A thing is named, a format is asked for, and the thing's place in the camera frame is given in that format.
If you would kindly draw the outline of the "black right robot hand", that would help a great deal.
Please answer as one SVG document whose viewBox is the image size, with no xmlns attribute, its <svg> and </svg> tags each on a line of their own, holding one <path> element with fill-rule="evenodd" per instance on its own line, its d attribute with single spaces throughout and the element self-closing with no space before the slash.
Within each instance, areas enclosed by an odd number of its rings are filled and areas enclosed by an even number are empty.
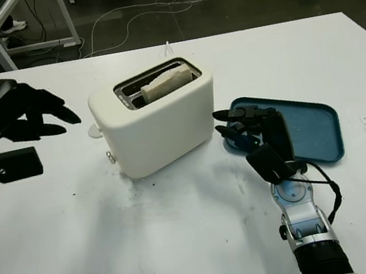
<svg viewBox="0 0 366 274">
<path fill-rule="evenodd" d="M 251 153 L 268 144 L 283 161 L 294 159 L 294 149 L 283 115 L 274 108 L 239 106 L 212 113 L 215 120 L 227 123 L 217 125 L 216 131 L 229 145 L 245 153 Z"/>
</svg>

